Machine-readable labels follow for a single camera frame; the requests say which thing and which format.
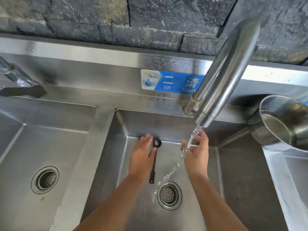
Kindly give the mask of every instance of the stone wall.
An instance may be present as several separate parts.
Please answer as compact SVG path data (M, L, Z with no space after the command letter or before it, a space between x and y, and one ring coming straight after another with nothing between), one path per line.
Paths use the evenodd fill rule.
M0 32L212 56L252 16L253 60L308 65L308 0L0 0Z

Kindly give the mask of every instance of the water stream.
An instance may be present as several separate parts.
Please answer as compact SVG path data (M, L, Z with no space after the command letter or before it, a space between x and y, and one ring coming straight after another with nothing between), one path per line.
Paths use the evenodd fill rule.
M155 197L156 197L156 195L157 195L157 192L158 192L158 190L159 190L160 185L161 185L164 181L167 181L167 180L170 178L170 176L171 176L172 174L174 174L175 171L176 171L176 170L179 168L179 166L182 164L183 160L185 159L185 157L186 157L186 155L187 155L187 150L190 149L190 146L191 146L191 144L192 144L192 142L193 142L195 136L197 136L201 130L202 130L202 127L199 126L199 125L197 125L197 127L196 127L196 128L194 129L194 131L192 132L192 135L190 136L190 139L189 139L189 141L188 141L187 147L185 147L185 148L183 149L182 153L181 153L180 162L178 162L177 165L173 167L173 169L170 171L170 173L168 173L166 176L164 176L164 179L163 179L163 180L157 182L157 184L156 184L156 185L157 185L157 188L155 189L155 192L154 192L154 194L152 195L152 203L154 203L154 201L155 201Z

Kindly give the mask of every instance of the metal pot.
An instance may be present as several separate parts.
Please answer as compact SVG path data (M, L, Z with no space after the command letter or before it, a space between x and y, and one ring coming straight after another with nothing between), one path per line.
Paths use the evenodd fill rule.
M253 138L271 151L308 152L308 107L283 95L265 97L248 121Z

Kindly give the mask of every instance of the drain ring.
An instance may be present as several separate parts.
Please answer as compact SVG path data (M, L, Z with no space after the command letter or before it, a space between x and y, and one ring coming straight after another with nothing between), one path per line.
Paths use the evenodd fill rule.
M173 211L177 209L182 202L181 189L175 182L165 181L157 192L157 200L163 209Z
M58 182L59 171L56 167L47 166L40 169L32 178L31 189L36 194L50 191Z

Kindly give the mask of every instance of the brown measuring spoon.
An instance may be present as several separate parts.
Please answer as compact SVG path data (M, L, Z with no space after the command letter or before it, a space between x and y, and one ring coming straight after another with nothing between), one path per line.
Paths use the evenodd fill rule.
M153 139L153 147L156 147L156 151L155 151L155 156L154 156L154 162L153 162L153 167L152 167L152 171L150 174L150 184L154 184L154 180L155 180L155 162L156 162L156 154L157 154L157 149L161 146L161 140L159 138L155 138Z

